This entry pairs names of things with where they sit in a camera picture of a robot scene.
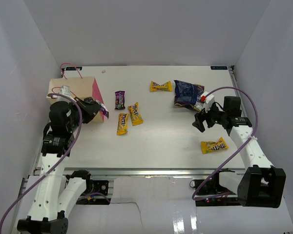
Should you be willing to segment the beige and pink paper bag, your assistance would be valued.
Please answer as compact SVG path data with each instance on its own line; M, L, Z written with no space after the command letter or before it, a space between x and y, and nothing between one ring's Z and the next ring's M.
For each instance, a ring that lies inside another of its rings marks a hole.
M70 87L71 96L84 100L85 98L92 97L94 100L98 100L104 103L99 86L95 77L73 77L73 78L54 78L49 82L49 93L58 93L60 88L65 85Z

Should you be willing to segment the small purple candy packet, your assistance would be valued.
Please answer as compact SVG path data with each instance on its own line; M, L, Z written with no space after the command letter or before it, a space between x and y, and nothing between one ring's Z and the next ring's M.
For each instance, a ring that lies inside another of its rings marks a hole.
M100 105L100 113L103 114L107 119L109 119L109 111L106 106L99 100L95 100Z

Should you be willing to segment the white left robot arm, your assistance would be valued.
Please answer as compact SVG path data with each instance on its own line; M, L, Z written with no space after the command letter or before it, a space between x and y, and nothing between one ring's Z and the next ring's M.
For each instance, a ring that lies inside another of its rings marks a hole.
M75 171L66 176L68 185L60 192L65 165L82 124L100 111L101 104L91 97L57 100L50 106L49 119L43 131L42 168L32 206L25 219L17 223L22 234L65 234L68 216L81 194L93 190L90 173Z

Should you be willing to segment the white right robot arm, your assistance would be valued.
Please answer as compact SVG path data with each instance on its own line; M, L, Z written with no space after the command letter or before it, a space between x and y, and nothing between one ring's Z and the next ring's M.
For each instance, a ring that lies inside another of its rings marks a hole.
M278 208L280 206L286 180L285 171L276 168L267 159L257 139L253 136L254 129L250 120L242 116L239 97L226 96L222 109L217 107L213 95L202 94L203 110L195 114L193 126L204 132L204 122L211 128L221 125L235 143L237 151L244 163L243 175L221 165L209 175L196 189L192 198L203 200L198 192L207 182L211 182L211 190L220 194L235 194L243 207Z

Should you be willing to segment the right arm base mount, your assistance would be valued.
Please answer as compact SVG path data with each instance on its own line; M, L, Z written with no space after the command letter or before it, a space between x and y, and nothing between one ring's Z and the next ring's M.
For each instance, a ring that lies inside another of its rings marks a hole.
M196 207L222 207L222 206L240 206L235 194L222 195L228 190L218 184L215 180L208 181L198 192L197 197L217 195L215 198L206 198L202 201L196 201Z

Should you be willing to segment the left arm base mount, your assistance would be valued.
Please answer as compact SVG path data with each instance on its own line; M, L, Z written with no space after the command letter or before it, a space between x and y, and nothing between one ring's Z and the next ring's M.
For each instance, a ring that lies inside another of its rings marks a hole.
M109 205L111 198L108 198L108 180L90 180L86 190L76 201L78 205Z

